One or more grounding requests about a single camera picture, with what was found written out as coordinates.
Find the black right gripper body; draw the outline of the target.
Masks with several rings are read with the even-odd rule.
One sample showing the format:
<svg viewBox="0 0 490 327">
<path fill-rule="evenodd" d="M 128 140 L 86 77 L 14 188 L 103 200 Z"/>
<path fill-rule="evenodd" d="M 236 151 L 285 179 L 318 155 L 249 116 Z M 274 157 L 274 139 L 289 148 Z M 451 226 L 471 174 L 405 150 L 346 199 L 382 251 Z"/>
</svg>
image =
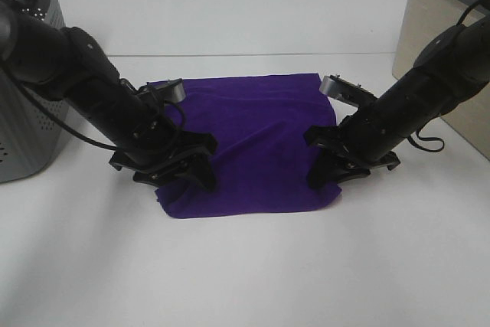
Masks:
<svg viewBox="0 0 490 327">
<path fill-rule="evenodd" d="M 400 164 L 393 152 L 400 144 L 400 130 L 378 118 L 348 116 L 338 126 L 310 126 L 303 137 L 309 146 L 337 157 L 336 177 L 342 165 L 392 170 Z"/>
</svg>

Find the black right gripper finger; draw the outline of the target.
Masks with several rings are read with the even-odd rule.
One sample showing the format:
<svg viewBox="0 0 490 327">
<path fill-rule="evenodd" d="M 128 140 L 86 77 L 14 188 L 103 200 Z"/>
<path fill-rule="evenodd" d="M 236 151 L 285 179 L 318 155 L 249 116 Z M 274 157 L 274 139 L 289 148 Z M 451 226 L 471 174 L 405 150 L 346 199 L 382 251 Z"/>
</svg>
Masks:
<svg viewBox="0 0 490 327">
<path fill-rule="evenodd" d="M 311 189 L 323 188 L 328 183 L 336 184 L 337 157 L 328 150 L 322 150 L 307 174 L 307 183 Z"/>
<path fill-rule="evenodd" d="M 336 183 L 341 184 L 355 179 L 366 178 L 370 174 L 371 170 L 368 168 L 362 168 L 355 165 L 342 165 L 339 169 L 338 176 L 336 177 Z"/>
</svg>

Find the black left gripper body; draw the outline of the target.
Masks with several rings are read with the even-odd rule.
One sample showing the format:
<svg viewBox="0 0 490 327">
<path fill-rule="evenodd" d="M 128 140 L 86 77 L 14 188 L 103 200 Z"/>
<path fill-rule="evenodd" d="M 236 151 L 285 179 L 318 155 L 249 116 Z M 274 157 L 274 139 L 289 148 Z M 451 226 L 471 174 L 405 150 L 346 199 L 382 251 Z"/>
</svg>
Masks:
<svg viewBox="0 0 490 327">
<path fill-rule="evenodd" d="M 174 172 L 179 179 L 190 181 L 189 166 L 195 155 L 206 155 L 209 160 L 217 149 L 217 140 L 210 133 L 183 131 L 177 142 L 161 154 L 146 155 L 149 162 L 145 165 L 135 161 L 130 154 L 115 152 L 109 164 L 116 170 L 127 168 L 136 172 Z"/>
</svg>

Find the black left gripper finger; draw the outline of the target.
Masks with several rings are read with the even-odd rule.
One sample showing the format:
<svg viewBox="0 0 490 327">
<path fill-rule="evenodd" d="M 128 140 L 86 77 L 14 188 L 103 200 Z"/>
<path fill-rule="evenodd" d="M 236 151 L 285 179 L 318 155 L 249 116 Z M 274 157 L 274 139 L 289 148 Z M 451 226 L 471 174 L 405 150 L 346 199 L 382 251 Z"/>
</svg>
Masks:
<svg viewBox="0 0 490 327">
<path fill-rule="evenodd" d="M 156 188 L 166 186 L 178 179 L 179 177 L 174 172 L 166 170 L 149 173 L 136 172 L 132 177 L 134 182 L 151 185 Z"/>
<path fill-rule="evenodd" d="M 211 192 L 216 188 L 217 179 L 206 155 L 195 155 L 189 166 L 189 178 L 201 189 Z"/>
</svg>

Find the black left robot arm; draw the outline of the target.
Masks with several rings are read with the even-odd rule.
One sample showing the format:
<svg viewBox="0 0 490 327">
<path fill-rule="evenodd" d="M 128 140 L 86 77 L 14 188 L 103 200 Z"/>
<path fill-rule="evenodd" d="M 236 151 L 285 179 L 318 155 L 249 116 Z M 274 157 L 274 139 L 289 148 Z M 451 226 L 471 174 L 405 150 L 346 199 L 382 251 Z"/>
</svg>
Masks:
<svg viewBox="0 0 490 327">
<path fill-rule="evenodd" d="M 84 30 L 48 25 L 16 0 L 1 0 L 1 67 L 32 104 L 46 99 L 74 108 L 107 138 L 111 166 L 132 170 L 136 182 L 162 187 L 184 179 L 207 191 L 216 187 L 210 157 L 217 140 L 167 114 L 185 98 L 182 80 L 135 88 Z"/>
</svg>

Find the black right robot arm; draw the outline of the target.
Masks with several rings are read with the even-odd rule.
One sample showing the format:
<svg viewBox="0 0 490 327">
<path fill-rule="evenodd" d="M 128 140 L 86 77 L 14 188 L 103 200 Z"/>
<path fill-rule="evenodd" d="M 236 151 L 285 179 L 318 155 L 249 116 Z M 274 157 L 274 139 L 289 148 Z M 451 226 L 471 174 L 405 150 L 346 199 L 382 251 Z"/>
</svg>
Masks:
<svg viewBox="0 0 490 327">
<path fill-rule="evenodd" d="M 459 19 L 422 50 L 412 68 L 376 97 L 338 75 L 320 91 L 356 107 L 338 126 L 311 126 L 306 143 L 321 149 L 307 174 L 310 188 L 366 178 L 374 168 L 396 168 L 393 149 L 408 140 L 416 148 L 421 129 L 453 111 L 489 83 L 489 17 L 466 26 Z"/>
</svg>

